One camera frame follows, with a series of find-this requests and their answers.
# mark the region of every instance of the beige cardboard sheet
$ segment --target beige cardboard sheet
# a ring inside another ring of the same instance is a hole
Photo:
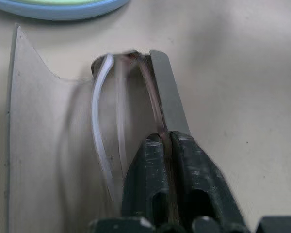
[[[56,77],[20,27],[16,33],[8,110],[9,232],[84,232],[94,218],[119,215],[113,211],[93,143],[91,97],[95,81]],[[115,84],[111,71],[100,97],[99,120],[121,195]],[[128,77],[127,89],[125,135],[130,161],[141,140],[155,132],[155,125],[138,70]]]

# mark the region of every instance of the blue plate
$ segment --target blue plate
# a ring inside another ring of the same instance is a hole
[[[39,5],[0,0],[0,9],[30,18],[68,21],[100,16],[123,6],[128,1],[102,0],[79,5]]]

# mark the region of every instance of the table surface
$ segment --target table surface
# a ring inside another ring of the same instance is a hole
[[[250,229],[263,215],[291,215],[291,0],[132,0],[78,22],[0,11],[0,232],[16,22],[61,77],[90,77],[91,62],[107,52],[165,52],[192,135],[223,171]]]

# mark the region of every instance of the curled plastic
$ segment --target curled plastic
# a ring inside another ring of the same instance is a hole
[[[99,117],[98,117],[98,107],[99,107],[99,96],[101,93],[102,85],[107,77],[107,74],[111,70],[114,64],[114,58],[111,54],[107,54],[102,63],[100,71],[98,73],[96,83],[94,85],[93,97],[92,97],[92,130],[93,138],[99,158],[99,163],[101,166],[101,171],[106,182],[110,197],[112,202],[115,202],[115,185],[112,177],[109,162],[107,160],[106,151],[102,143],[101,132],[99,129]]]
[[[118,139],[118,150],[120,156],[120,163],[122,169],[123,180],[128,170],[128,162],[125,148],[125,132],[124,132],[124,120],[125,120],[125,95],[126,95],[126,73],[125,64],[121,57],[116,59],[115,63],[115,75],[116,80],[116,126],[117,126],[117,139]]]

